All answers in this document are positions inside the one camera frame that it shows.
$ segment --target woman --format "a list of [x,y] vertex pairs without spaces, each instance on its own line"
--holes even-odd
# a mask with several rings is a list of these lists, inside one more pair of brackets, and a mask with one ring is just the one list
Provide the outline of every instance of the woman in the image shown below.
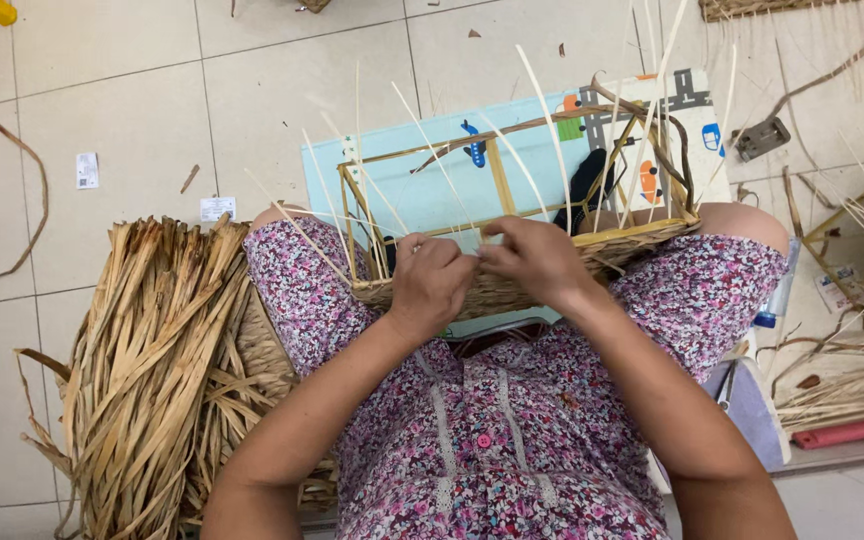
[[[334,227],[299,215],[348,272]],[[609,289],[552,224],[495,220],[485,234],[502,245],[479,257],[412,233],[384,315],[282,218],[260,214],[244,245],[302,383],[228,460],[201,538],[301,537],[298,485],[330,449],[341,538],[666,537],[647,448],[686,538],[795,537],[761,463],[695,381],[785,273],[786,231],[768,214],[703,204],[698,233]],[[436,336],[479,271],[518,281],[562,320],[533,343],[456,358]]]

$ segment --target scissors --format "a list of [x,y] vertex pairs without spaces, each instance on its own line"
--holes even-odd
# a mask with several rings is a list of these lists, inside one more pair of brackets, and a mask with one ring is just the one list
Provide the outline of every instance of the scissors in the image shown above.
[[715,399],[718,402],[719,407],[722,408],[722,411],[726,411],[726,414],[729,414],[729,400],[732,399],[732,388],[733,383],[736,381],[736,367],[738,360],[733,360],[728,362],[728,371],[726,371],[726,378],[722,381],[722,387],[719,389],[719,395]]

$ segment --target hand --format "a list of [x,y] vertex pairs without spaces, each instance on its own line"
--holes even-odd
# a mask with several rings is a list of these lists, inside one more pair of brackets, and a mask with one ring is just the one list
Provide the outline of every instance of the hand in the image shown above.
[[455,319],[473,284],[477,256],[462,254],[454,240],[413,232],[398,242],[391,277],[391,309],[385,315],[418,347]]
[[608,303],[609,291],[595,281],[561,228],[521,217],[500,217],[484,230],[504,235],[502,245],[479,248],[481,267],[516,280],[535,300],[575,319],[589,302]]

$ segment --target woman's left hand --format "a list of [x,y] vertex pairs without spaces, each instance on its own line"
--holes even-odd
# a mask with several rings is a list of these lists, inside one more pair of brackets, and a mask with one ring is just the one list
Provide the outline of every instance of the woman's left hand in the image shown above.
[[418,347],[445,329],[462,309],[479,258],[462,254],[454,240],[413,232],[398,242],[391,278],[395,330]]

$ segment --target floral dress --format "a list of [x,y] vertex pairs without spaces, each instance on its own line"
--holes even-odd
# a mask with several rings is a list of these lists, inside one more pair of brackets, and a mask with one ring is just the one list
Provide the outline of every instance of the floral dress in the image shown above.
[[[334,227],[296,222],[348,273]],[[259,227],[244,247],[301,377],[378,319],[288,222]],[[661,244],[610,288],[702,382],[785,271],[786,259],[759,242],[691,235]],[[466,359],[427,341],[359,405],[334,453],[339,538],[667,536],[642,436],[598,353],[566,320],[532,343],[507,340]]]

